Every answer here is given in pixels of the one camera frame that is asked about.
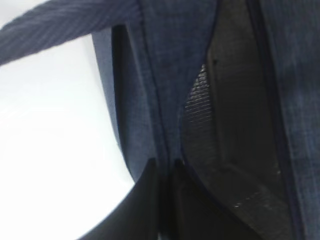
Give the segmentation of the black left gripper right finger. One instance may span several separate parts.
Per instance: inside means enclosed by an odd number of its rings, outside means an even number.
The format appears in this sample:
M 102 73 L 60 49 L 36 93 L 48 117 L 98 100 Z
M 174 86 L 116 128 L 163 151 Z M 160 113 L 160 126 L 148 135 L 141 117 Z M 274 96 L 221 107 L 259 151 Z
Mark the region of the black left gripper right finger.
M 260 240 L 261 237 L 213 198 L 179 160 L 172 171 L 179 240 Z

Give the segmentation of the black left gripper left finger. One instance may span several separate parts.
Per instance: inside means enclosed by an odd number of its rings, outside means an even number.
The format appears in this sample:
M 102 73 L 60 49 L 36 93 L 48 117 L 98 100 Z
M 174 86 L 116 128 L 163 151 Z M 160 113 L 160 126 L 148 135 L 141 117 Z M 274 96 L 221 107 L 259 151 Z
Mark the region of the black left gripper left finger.
M 156 240 L 159 219 L 159 174 L 148 160 L 124 200 L 81 240 Z

